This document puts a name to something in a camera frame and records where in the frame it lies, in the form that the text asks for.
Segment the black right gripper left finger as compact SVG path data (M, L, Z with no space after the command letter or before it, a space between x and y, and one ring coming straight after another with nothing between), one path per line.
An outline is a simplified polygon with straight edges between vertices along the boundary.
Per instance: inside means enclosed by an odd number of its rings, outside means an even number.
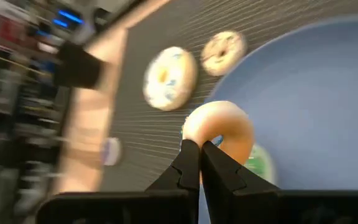
M35 224L197 224L200 149L181 142L163 174L140 192L66 192L47 200Z

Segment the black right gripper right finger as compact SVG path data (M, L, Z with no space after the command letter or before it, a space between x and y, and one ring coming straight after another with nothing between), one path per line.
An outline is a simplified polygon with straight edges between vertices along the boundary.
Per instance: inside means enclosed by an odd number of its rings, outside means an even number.
M358 224L358 190L282 190L209 141L201 171L211 224Z

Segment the small green donut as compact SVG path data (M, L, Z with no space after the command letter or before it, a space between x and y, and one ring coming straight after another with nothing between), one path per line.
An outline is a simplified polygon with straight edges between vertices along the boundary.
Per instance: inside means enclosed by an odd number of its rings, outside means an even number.
M273 160L268 151L258 144L253 145L244 167L271 184L276 184L277 182Z

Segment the white donut with blue swirls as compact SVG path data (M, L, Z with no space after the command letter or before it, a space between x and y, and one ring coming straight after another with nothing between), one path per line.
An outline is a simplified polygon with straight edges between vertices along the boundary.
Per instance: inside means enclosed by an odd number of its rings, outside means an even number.
M103 165L115 166L122 157L122 144L119 138L107 138L103 146Z

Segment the pale green donut dark squiggle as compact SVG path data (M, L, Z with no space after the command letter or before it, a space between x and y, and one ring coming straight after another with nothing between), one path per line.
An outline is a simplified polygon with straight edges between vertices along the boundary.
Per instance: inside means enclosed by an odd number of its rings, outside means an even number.
M218 136L223 137L220 150L243 165L254 145L254 128L248 114L230 101L212 101L197 107L186 118L182 139L198 147Z

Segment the white donut with blue splotches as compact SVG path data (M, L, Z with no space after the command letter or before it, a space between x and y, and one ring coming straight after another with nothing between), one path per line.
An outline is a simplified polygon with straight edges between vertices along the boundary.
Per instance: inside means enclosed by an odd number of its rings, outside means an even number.
M169 47L148 64L144 73L144 98L153 108L175 110L188 101L197 78L194 56L181 47Z

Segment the small purple donut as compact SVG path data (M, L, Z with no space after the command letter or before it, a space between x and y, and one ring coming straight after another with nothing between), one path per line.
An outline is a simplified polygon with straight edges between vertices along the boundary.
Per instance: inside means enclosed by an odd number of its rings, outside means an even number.
M247 53L246 38L239 32L225 30L214 35L201 51L201 65L211 76L225 75Z

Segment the grey woven mat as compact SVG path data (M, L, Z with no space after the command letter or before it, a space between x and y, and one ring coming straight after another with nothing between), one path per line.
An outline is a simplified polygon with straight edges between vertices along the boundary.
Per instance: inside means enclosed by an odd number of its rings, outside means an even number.
M120 140L124 155L104 171L100 189L146 189L177 156L186 116L219 81L200 71L185 106L152 108L142 92L144 72L161 50L183 47L199 57L209 38L224 30L242 32L256 49L298 27L357 12L358 0L168 0L128 31L109 132Z

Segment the blue plate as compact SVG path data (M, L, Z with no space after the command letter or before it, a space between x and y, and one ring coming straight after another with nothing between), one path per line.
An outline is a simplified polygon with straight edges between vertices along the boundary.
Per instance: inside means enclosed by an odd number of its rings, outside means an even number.
M222 100L249 115L278 189L249 175L210 224L358 224L358 14L259 47L207 98Z

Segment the black plant pot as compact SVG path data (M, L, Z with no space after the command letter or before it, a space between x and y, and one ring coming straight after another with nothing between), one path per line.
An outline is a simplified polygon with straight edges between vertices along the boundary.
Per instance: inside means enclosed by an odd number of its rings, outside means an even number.
M102 71L107 61L70 41L60 46L56 56L58 64L53 76L54 85L94 90L101 87Z

